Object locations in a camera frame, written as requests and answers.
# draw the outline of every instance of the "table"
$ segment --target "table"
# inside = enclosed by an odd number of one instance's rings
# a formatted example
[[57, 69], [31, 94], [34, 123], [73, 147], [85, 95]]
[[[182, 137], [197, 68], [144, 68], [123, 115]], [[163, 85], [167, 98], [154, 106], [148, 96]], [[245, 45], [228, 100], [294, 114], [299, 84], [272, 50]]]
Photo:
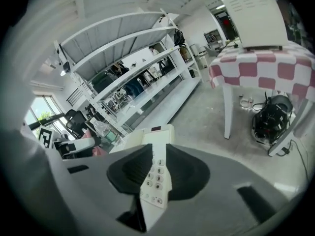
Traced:
[[239, 40], [232, 41], [210, 64], [209, 76], [212, 88], [223, 87], [226, 139], [233, 121], [232, 86], [280, 90], [303, 100], [291, 126], [270, 148], [270, 156], [277, 154], [293, 136], [305, 135], [315, 123], [315, 56], [294, 42], [289, 41], [282, 51], [247, 51]]

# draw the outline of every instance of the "black office chair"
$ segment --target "black office chair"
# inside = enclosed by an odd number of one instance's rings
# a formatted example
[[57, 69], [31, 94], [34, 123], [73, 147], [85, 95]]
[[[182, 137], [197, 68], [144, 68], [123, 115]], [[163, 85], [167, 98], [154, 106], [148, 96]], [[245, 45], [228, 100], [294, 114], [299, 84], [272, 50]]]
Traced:
[[[65, 119], [68, 121], [66, 127], [72, 131], [72, 133], [76, 136], [77, 139], [80, 139], [84, 136], [83, 128], [88, 129], [89, 127], [85, 124], [86, 118], [82, 114], [81, 111], [75, 111], [70, 109], [65, 114]], [[92, 137], [96, 136], [96, 134], [89, 129]]]

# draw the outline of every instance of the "red and white checkered cloth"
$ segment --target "red and white checkered cloth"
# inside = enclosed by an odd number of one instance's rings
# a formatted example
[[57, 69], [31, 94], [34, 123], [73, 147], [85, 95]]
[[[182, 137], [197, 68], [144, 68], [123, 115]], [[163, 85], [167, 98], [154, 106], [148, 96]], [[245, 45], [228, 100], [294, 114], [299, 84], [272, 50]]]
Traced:
[[210, 65], [212, 88], [236, 86], [280, 90], [315, 101], [315, 56], [289, 41], [283, 51], [247, 51], [239, 45], [226, 47]]

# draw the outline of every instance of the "white table leg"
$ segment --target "white table leg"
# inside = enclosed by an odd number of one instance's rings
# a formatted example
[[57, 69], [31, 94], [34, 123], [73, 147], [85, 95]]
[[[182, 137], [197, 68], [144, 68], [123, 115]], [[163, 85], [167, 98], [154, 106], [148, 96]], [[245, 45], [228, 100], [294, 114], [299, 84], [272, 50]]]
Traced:
[[309, 108], [310, 103], [307, 99], [304, 99], [301, 107], [299, 108], [299, 111], [293, 120], [291, 126], [286, 130], [286, 132], [278, 139], [276, 144], [270, 148], [268, 151], [269, 156], [276, 155], [283, 147], [285, 147], [292, 138], [294, 138], [293, 131], [294, 128], [297, 126], [297, 124], [302, 120], [302, 118], [305, 116], [306, 112], [310, 109]]
[[225, 114], [224, 138], [229, 139], [233, 122], [233, 88], [230, 84], [227, 83], [224, 83], [222, 86]]

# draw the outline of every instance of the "white shelving unit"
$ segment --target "white shelving unit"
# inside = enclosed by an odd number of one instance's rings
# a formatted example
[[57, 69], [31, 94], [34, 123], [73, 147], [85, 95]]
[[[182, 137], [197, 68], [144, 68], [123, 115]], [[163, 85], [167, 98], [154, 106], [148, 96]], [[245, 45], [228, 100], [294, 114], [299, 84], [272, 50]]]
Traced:
[[[168, 25], [171, 26], [159, 27], [158, 19], [163, 15], [168, 18], [170, 22]], [[168, 34], [174, 29], [177, 29], [176, 25], [163, 10], [161, 12], [129, 13], [92, 24], [65, 40], [61, 45], [56, 41], [54, 43], [63, 63], [69, 61], [69, 75], [79, 90], [111, 125], [123, 135], [127, 135], [130, 129], [126, 127], [125, 123], [135, 113], [141, 112], [141, 108], [173, 80], [179, 76], [182, 78], [182, 81], [144, 118], [137, 128], [167, 124], [202, 79], [201, 75], [192, 78], [188, 71], [190, 68], [200, 74], [195, 59], [184, 63], [180, 56], [180, 47], [174, 46], [173, 41], [170, 40]], [[84, 84], [82, 85], [80, 82], [83, 80], [85, 84], [88, 84], [100, 72], [106, 71], [114, 63], [159, 42], [162, 43], [164, 52], [154, 56], [151, 60], [138, 64], [137, 67], [122, 75], [99, 94], [91, 95], [85, 89]], [[131, 79], [167, 56], [170, 56], [174, 64], [175, 68], [172, 71], [145, 89], [144, 92], [124, 106], [116, 116], [107, 114], [102, 108], [104, 100]]]

